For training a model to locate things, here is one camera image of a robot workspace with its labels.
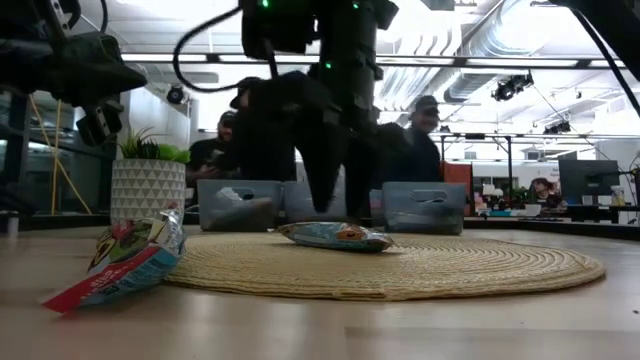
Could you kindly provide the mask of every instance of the black cap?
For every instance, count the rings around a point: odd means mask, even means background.
[[[429,109],[438,109],[438,101],[432,95],[425,95],[416,101],[415,112],[423,112]]]
[[[222,127],[230,128],[235,119],[236,119],[235,111],[231,111],[231,110],[225,111],[225,113],[222,114],[222,116],[220,116],[220,121],[218,122],[218,124],[220,124],[220,126]]]
[[[261,81],[262,79],[255,76],[249,76],[240,80],[240,82],[238,83],[238,95],[236,95],[236,97],[233,98],[233,100],[231,100],[231,103],[229,104],[229,106],[231,106],[232,109],[236,109],[236,110],[239,109],[240,97],[242,96],[242,94],[244,94],[245,91],[251,89],[253,86],[260,83]]]

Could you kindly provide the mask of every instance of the storage bin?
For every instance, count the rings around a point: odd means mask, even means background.
[[[344,183],[339,182],[334,191],[334,200],[324,214],[313,207],[309,183],[287,181],[284,183],[284,211],[287,222],[347,221]]]
[[[465,204],[464,184],[389,182],[382,185],[388,232],[460,234]]]
[[[371,208],[371,226],[374,228],[384,226],[382,190],[371,190],[369,193],[369,206]]]
[[[275,228],[282,202],[278,181],[200,180],[200,228],[260,232]]]

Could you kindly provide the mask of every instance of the white geometric planter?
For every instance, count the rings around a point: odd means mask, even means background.
[[[158,211],[184,213],[185,165],[164,160],[122,159],[113,162],[111,224],[154,218]]]

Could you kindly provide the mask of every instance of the black jacket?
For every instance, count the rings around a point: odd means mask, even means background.
[[[378,127],[379,170],[374,189],[390,181],[442,182],[440,153],[428,134],[395,123]]]
[[[229,147],[229,143],[220,139],[207,139],[196,141],[191,145],[191,161],[187,167],[193,171],[198,171],[202,165],[214,165],[215,159],[225,153]]]
[[[239,168],[246,180],[295,180],[292,135],[278,120],[240,110],[233,123],[231,143],[216,159],[216,166],[223,170]]]

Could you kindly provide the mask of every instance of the wooden table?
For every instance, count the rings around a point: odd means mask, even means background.
[[[36,300],[81,277],[98,229],[0,240],[2,359],[634,359],[640,356],[640,246],[542,233],[471,238],[592,255],[608,278],[546,294],[403,303],[303,301],[160,286],[58,316]]]

